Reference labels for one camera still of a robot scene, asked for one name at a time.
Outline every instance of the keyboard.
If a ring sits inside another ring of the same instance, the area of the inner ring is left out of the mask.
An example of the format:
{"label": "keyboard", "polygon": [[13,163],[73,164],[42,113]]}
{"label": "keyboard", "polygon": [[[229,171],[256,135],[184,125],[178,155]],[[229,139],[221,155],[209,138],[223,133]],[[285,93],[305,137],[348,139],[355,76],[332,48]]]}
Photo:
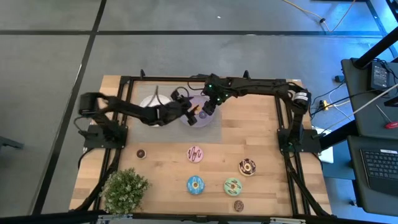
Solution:
{"label": "keyboard", "polygon": [[370,189],[398,196],[398,152],[387,149],[361,149]]}

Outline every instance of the purple plate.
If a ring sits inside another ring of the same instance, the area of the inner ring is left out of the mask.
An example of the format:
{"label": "purple plate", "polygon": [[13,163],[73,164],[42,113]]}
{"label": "purple plate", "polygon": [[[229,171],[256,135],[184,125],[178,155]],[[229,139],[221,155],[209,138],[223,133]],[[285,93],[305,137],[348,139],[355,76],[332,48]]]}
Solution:
{"label": "purple plate", "polygon": [[[210,115],[206,114],[206,113],[202,110],[202,108],[203,108],[203,106],[205,105],[205,102],[206,102],[206,101],[208,101],[208,98],[205,97],[205,96],[193,96],[193,98],[190,100],[190,102],[191,102],[191,104],[192,104],[191,109],[194,108],[194,107],[196,107],[197,105],[199,105],[199,107],[197,108],[197,110],[196,110],[196,112],[195,112],[195,118],[197,119],[197,122],[196,122],[196,124],[192,125],[191,127],[194,127],[194,128],[202,128],[202,127],[206,126],[207,124],[209,124],[209,123],[211,122],[211,120],[213,120],[213,118],[214,118],[214,113],[213,113],[213,115],[210,116]],[[188,118],[187,118],[185,115],[183,115],[183,116],[180,118],[180,120],[181,120],[184,124],[190,126],[190,125],[188,124]]]}

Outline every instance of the white cable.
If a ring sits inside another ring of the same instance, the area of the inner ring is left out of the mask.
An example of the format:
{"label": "white cable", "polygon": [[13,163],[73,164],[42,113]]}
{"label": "white cable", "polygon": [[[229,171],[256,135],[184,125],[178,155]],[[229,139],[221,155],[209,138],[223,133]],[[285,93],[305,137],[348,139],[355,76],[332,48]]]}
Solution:
{"label": "white cable", "polygon": [[[296,5],[296,4],[292,3],[292,2],[290,2],[290,1],[288,1],[288,0],[282,0],[282,1],[284,1],[284,2],[286,2],[286,3],[288,3],[288,4],[291,4],[292,6],[296,7],[297,9],[300,9],[300,10],[303,11],[303,12],[306,12],[306,13],[309,13],[309,14],[314,15],[314,16],[318,17],[320,20],[323,19],[323,18],[322,18],[321,16],[319,16],[318,14],[315,14],[315,13],[313,13],[313,12],[310,12],[310,11],[308,11],[308,10],[305,10],[305,9],[301,8],[300,6],[298,6],[298,5]],[[353,0],[353,2],[351,3],[351,5],[350,5],[349,8],[347,9],[346,13],[343,15],[343,17],[340,19],[340,21],[337,23],[337,25],[335,26],[335,28],[334,28],[333,30],[330,30],[330,29],[329,29],[328,24],[326,23],[326,21],[323,21],[323,22],[322,22],[322,23],[325,25],[326,29],[328,29],[329,32],[335,31],[335,29],[341,24],[341,22],[343,22],[344,17],[347,16],[347,13],[348,13],[349,10],[353,7],[355,1],[356,1],[356,0]]]}
{"label": "white cable", "polygon": [[[345,83],[344,84],[342,84],[341,86],[339,86],[337,89],[335,89],[335,90],[332,90],[330,93],[329,93],[329,101],[330,101],[330,103],[332,103],[333,101],[331,100],[331,98],[330,98],[330,95],[334,92],[334,91],[336,91],[336,90],[338,90],[340,87],[342,87],[342,86],[344,86],[344,85],[346,85]],[[332,107],[334,107],[334,108],[336,108],[338,111],[340,111],[340,113],[342,113],[342,114],[344,114],[344,116],[346,116],[346,118],[348,118],[350,121],[352,121],[352,119],[351,118],[349,118],[348,116],[347,116],[347,114],[346,113],[344,113],[342,110],[340,110],[339,108],[337,108],[337,106],[336,105],[331,105]]]}
{"label": "white cable", "polygon": [[346,103],[349,103],[351,100],[347,100],[346,102],[344,102],[344,103],[340,103],[339,105],[335,105],[335,107],[337,107],[337,106],[343,106],[344,104],[346,104]]}
{"label": "white cable", "polygon": [[[358,110],[354,111],[354,112],[353,112],[352,114],[350,114],[348,117],[350,117],[350,116],[352,116],[352,115],[354,115],[354,114],[360,112],[363,108],[367,107],[369,104],[373,103],[375,100],[377,100],[378,98],[382,97],[384,94],[390,92],[391,90],[393,90],[393,89],[395,89],[395,88],[397,88],[397,87],[398,87],[398,83],[395,84],[394,86],[392,86],[390,89],[388,89],[388,90],[382,92],[380,95],[378,95],[377,97],[373,98],[371,101],[365,103],[365,105],[361,106]],[[331,126],[325,128],[325,130],[323,130],[323,131],[321,132],[321,134],[324,133],[327,129],[332,128],[334,125],[340,124],[340,123],[341,123],[342,121],[344,121],[345,119],[346,119],[346,118],[343,118],[343,119],[339,120],[338,122],[332,124]]]}

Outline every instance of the green donut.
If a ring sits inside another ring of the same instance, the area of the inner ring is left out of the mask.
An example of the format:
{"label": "green donut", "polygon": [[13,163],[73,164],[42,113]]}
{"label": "green donut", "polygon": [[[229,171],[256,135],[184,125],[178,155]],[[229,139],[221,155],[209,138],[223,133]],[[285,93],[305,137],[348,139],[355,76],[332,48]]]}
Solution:
{"label": "green donut", "polygon": [[230,196],[238,196],[242,191],[242,183],[235,177],[226,179],[224,191]]}

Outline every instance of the pink donut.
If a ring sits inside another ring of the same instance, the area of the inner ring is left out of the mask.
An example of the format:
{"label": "pink donut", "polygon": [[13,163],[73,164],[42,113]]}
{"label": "pink donut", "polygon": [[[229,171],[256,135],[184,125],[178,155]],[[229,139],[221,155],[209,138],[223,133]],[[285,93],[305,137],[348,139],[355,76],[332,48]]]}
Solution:
{"label": "pink donut", "polygon": [[188,149],[187,158],[190,162],[200,162],[203,159],[203,150],[198,146],[192,146]]}

